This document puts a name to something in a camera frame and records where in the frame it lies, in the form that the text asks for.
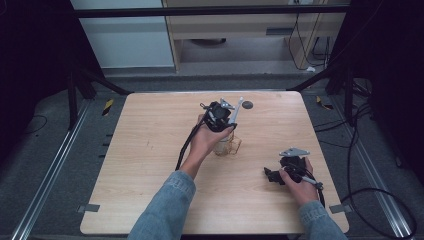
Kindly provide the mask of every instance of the tape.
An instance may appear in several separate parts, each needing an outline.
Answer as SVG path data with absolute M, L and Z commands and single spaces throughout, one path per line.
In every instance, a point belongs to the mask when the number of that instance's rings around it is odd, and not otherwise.
M 325 109 L 332 110 L 333 104 L 331 104 L 331 100 L 326 96 L 317 96 L 317 103 L 321 104 L 321 106 Z
M 350 207 L 350 205 L 334 205 L 334 206 L 330 206 L 330 211 L 331 213 L 339 213 L 339 212 L 345 212 L 345 213 L 349 213 L 352 212 L 352 208 Z
M 109 100 L 107 100 L 106 105 L 103 108 L 102 116 L 107 116 L 107 114 L 110 111 L 110 108 L 112 107 L 112 104 L 113 104 L 113 99 L 110 98 Z
M 96 204 L 81 205 L 78 207 L 77 212 L 79 213 L 98 212 L 99 208 L 100 208 L 100 205 L 96 205 Z

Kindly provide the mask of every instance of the person's right hand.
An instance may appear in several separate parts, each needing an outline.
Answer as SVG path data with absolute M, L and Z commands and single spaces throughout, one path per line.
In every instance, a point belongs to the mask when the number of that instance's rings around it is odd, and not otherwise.
M 312 165 L 309 162 L 309 159 L 305 157 L 306 169 L 312 173 Z M 296 183 L 293 181 L 289 174 L 284 171 L 282 168 L 279 170 L 280 176 L 283 181 L 286 183 L 286 186 L 290 189 L 294 199 L 296 200 L 299 207 L 303 206 L 305 203 L 319 200 L 317 189 L 314 185 L 309 182 L 301 181 L 300 183 Z

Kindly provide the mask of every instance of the metal bracket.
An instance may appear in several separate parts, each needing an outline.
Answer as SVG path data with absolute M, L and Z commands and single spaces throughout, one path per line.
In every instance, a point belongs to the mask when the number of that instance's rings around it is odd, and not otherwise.
M 284 156 L 284 157 L 295 157 L 295 156 L 309 155 L 309 154 L 310 154 L 309 151 L 293 148 L 293 147 L 289 148 L 288 150 L 284 152 L 280 152 L 280 156 Z

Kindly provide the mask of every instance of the floor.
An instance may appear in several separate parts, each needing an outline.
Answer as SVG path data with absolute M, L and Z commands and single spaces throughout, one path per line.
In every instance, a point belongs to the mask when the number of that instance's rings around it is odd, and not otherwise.
M 284 90 L 294 87 L 321 71 L 299 70 L 291 61 L 290 53 L 282 38 L 227 39 L 186 41 L 181 57 L 181 69 L 172 74 L 149 73 L 138 78 L 110 78 L 109 80 L 125 89 L 136 92 L 148 91 L 199 91 L 199 90 Z M 320 43 L 316 56 L 323 52 Z M 309 56 L 313 63 L 323 60 Z M 359 81 L 368 86 L 367 81 Z M 388 189 L 411 209 L 415 219 L 424 222 L 422 202 L 424 187 L 417 181 L 410 169 L 396 167 L 393 152 L 372 114 L 363 115 L 358 121 L 360 139 L 352 151 L 348 146 L 353 128 L 342 124 L 328 131 L 319 129 L 332 126 L 343 119 L 343 93 L 327 96 L 322 80 L 302 92 L 311 121 L 317 130 L 317 137 L 336 184 L 339 196 L 349 194 L 348 184 L 353 189 L 377 187 Z M 107 146 L 113 134 L 125 96 L 120 96 L 101 85 L 94 84 L 97 96 L 94 100 L 78 98 L 78 106 L 84 121 L 77 137 L 69 136 L 67 94 L 60 92 L 41 101 L 36 116 L 22 135 L 20 143 L 13 149 L 13 164 L 2 169 L 0 178 L 0 239 L 10 239 L 19 224 L 27 224 L 27 232 L 18 234 L 29 239 L 123 239 L 125 236 L 84 236 L 79 231 L 83 214 L 80 206 L 88 202 L 92 188 L 101 168 Z M 334 106 L 333 110 L 317 104 L 316 96 Z M 102 116 L 105 103 L 113 99 L 114 104 L 107 116 Z M 355 106 L 366 103 L 363 97 L 355 97 Z M 64 139 L 72 141 L 72 148 L 61 150 Z M 56 161 L 62 153 L 63 161 Z M 46 176 L 51 182 L 46 183 Z M 45 184 L 49 192 L 41 194 L 39 187 Z M 387 196 L 375 192 L 359 194 L 355 204 L 371 224 L 378 226 L 377 233 L 366 225 L 357 212 L 347 213 L 350 230 L 349 239 L 387 239 L 384 234 L 393 235 L 393 229 L 407 222 L 414 226 L 405 208 L 398 207 Z M 32 210 L 33 219 L 25 216 Z M 418 225 L 414 239 L 424 239 L 424 230 Z M 255 239 L 281 239 L 282 236 L 256 236 Z M 237 239 L 251 239 L 248 236 Z

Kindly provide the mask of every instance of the wall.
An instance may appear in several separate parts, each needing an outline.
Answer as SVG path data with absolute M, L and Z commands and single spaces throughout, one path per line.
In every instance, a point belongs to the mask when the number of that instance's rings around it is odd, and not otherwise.
M 162 7 L 160 0 L 71 0 L 75 9 Z M 174 67 L 164 17 L 80 19 L 102 70 Z

